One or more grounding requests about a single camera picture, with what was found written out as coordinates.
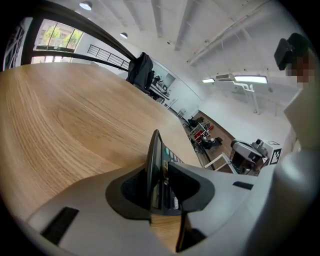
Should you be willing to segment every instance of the black chair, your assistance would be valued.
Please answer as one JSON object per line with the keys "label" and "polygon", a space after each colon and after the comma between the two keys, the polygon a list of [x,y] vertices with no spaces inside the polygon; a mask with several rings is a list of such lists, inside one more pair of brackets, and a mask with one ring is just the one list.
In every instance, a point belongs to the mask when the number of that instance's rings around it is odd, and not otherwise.
{"label": "black chair", "polygon": [[222,139],[220,137],[216,137],[214,139],[214,142],[212,141],[205,141],[203,138],[201,138],[201,144],[206,150],[210,150],[212,147],[219,147],[222,145]]}

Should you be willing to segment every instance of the ceiling light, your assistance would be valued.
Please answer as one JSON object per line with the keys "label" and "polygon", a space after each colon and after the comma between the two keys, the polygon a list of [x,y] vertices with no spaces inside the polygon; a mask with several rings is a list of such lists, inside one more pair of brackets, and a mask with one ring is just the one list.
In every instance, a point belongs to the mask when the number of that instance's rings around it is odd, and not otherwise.
{"label": "ceiling light", "polygon": [[128,34],[127,34],[126,32],[121,33],[120,36],[122,36],[122,37],[125,38],[125,39],[128,38]]}
{"label": "ceiling light", "polygon": [[92,3],[90,1],[84,1],[79,4],[83,9],[91,11]]}
{"label": "ceiling light", "polygon": [[215,80],[213,78],[209,78],[209,79],[202,80],[202,82],[204,82],[204,83],[214,83]]}
{"label": "ceiling light", "polygon": [[236,75],[234,78],[237,82],[253,82],[262,84],[266,84],[268,82],[265,76],[260,75]]}

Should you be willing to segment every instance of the air conditioner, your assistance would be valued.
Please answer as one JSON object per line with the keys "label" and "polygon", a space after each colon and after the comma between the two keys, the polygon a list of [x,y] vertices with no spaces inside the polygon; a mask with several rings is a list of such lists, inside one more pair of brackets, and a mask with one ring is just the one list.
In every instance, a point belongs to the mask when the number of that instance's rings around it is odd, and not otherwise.
{"label": "air conditioner", "polygon": [[233,74],[221,74],[215,77],[217,81],[236,81]]}

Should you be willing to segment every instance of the window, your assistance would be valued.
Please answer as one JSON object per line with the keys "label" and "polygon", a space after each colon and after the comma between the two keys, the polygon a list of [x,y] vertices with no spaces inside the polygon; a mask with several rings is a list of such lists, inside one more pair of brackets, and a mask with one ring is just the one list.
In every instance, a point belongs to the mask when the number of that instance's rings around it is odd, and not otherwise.
{"label": "window", "polygon": [[61,48],[74,50],[82,35],[83,32],[78,29],[45,19],[38,33],[36,50],[56,50],[57,47],[59,47],[59,51],[64,50]]}
{"label": "window", "polygon": [[61,56],[39,56],[33,57],[31,64],[37,63],[52,63],[52,62],[71,62],[71,57],[61,57]]}

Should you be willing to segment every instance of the desk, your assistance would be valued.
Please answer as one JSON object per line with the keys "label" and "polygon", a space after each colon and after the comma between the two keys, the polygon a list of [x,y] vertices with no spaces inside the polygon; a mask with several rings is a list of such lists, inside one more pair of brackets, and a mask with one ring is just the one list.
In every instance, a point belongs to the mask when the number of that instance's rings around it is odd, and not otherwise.
{"label": "desk", "polygon": [[170,100],[168,96],[164,95],[155,85],[151,84],[150,89],[153,91],[158,97],[160,97],[163,100]]}
{"label": "desk", "polygon": [[[182,161],[200,167],[179,119],[103,67],[40,63],[6,70],[0,112],[1,195],[24,220],[80,179],[144,163],[155,129]],[[170,248],[179,221],[152,221]]]}

